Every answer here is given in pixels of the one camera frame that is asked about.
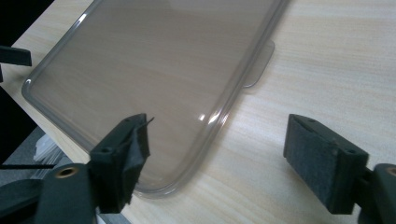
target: wood grain surface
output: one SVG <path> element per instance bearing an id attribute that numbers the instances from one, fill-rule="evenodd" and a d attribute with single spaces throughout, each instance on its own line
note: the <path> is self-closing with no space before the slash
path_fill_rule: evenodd
<path id="1" fill-rule="evenodd" d="M 91 1 L 55 1 L 14 47 L 36 66 Z M 316 119 L 396 163 L 396 2 L 290 1 L 262 79 L 242 92 L 204 164 L 181 192 L 134 197 L 133 223 L 356 223 L 333 216 L 282 156 L 288 115 Z M 1 86 L 76 162 L 87 154 L 33 109 L 21 85 L 33 68 L 2 64 Z"/>

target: light wood tabletop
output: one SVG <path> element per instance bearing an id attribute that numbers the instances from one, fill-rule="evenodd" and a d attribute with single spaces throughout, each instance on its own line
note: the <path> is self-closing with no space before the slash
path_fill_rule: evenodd
<path id="1" fill-rule="evenodd" d="M 74 161 L 81 147 L 29 105 L 21 86 L 92 0 L 57 0 L 14 44 L 33 67 L 2 64 L 3 87 Z M 159 200 L 134 196 L 133 223 L 356 223 L 327 212 L 283 158 L 289 114 L 316 119 L 396 163 L 396 2 L 290 1 L 260 81 L 244 89 L 189 184 Z"/>

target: gray floor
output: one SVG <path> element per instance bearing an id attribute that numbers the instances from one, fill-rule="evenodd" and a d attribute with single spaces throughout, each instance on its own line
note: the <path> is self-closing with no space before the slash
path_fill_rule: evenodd
<path id="1" fill-rule="evenodd" d="M 35 143 L 39 138 L 41 138 L 45 133 L 40 129 L 36 128 L 32 131 L 28 138 L 21 143 L 21 145 L 14 151 L 14 153 L 3 163 L 3 164 L 37 164 L 33 160 L 35 155 Z M 58 165 L 67 164 L 71 161 L 64 156 Z M 5 184 L 14 182 L 21 179 L 29 179 L 35 174 L 35 170 L 0 170 L 0 187 Z M 102 220 L 107 223 L 120 223 L 128 224 L 130 223 L 121 214 L 111 214 L 111 215 L 99 215 Z"/>

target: plastic lid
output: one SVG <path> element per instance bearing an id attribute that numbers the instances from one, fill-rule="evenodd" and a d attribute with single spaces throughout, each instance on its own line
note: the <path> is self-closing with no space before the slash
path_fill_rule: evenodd
<path id="1" fill-rule="evenodd" d="M 284 5 L 94 1 L 28 77 L 23 96 L 87 151 L 124 118 L 155 117 L 135 190 L 162 197 L 198 168 Z"/>

